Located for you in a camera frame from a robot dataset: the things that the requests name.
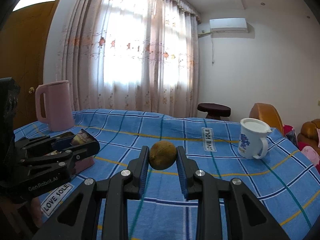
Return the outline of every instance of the sheer curtain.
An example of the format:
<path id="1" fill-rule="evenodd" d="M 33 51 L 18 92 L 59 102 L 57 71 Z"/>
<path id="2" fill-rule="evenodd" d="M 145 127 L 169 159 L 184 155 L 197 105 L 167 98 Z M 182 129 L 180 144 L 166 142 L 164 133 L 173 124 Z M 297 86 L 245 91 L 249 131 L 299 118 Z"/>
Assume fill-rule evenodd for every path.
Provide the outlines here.
<path id="1" fill-rule="evenodd" d="M 75 9 L 77 28 L 70 31 L 75 42 L 68 43 L 62 60 L 62 72 L 72 80 L 74 109 L 195 116 L 199 71 L 195 14 L 174 0 L 83 1 L 82 13 Z"/>

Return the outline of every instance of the white ceramic pitcher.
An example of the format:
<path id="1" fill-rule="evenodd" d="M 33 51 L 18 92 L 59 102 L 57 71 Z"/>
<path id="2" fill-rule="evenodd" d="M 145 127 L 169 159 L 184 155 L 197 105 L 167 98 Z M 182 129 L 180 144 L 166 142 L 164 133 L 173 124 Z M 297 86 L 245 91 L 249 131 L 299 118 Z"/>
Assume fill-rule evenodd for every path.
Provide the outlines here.
<path id="1" fill-rule="evenodd" d="M 241 134 L 238 153 L 247 159 L 261 159 L 268 152 L 267 135 L 271 133 L 270 126 L 258 119 L 244 118 L 240 121 Z"/>

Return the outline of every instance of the air conditioner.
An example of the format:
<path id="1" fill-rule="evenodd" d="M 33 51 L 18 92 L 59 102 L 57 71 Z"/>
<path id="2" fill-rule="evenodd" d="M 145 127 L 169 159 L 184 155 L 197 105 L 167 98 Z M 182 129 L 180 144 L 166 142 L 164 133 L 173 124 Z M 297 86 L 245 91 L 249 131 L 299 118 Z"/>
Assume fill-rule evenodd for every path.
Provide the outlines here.
<path id="1" fill-rule="evenodd" d="M 248 33 L 248 26 L 245 18 L 213 19 L 210 30 L 213 33 Z"/>

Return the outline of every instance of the door knob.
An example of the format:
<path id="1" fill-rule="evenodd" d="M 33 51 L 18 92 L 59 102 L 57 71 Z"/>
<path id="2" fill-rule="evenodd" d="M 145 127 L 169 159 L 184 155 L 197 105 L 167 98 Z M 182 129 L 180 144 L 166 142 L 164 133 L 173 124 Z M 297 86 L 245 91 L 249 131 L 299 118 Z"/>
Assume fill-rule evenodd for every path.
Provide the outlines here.
<path id="1" fill-rule="evenodd" d="M 34 93 L 35 92 L 35 88 L 34 87 L 31 87 L 31 88 L 29 88 L 29 94 L 32 94 L 32 93 Z"/>

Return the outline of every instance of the mug handle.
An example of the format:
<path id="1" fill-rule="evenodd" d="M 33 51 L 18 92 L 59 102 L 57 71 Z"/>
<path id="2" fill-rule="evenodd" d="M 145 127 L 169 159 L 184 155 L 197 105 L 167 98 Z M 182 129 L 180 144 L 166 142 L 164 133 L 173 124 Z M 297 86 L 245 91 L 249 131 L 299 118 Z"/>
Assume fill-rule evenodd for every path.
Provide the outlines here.
<path id="1" fill-rule="evenodd" d="M 266 138 L 260 138 L 260 140 L 262 141 L 262 153 L 261 155 L 254 155 L 253 157 L 255 159 L 262 159 L 264 156 L 266 156 L 267 152 L 268 152 L 268 141 Z"/>
<path id="2" fill-rule="evenodd" d="M 37 116 L 37 119 L 40 121 L 40 122 L 43 122 L 43 123 L 48 123 L 48 116 L 46 118 L 42 117 L 41 115 L 41 107 L 40 107 L 40 96 L 41 94 L 47 94 L 47 91 L 48 91 L 48 86 L 47 85 L 40 85 L 37 87 L 36 89 L 36 116 Z"/>

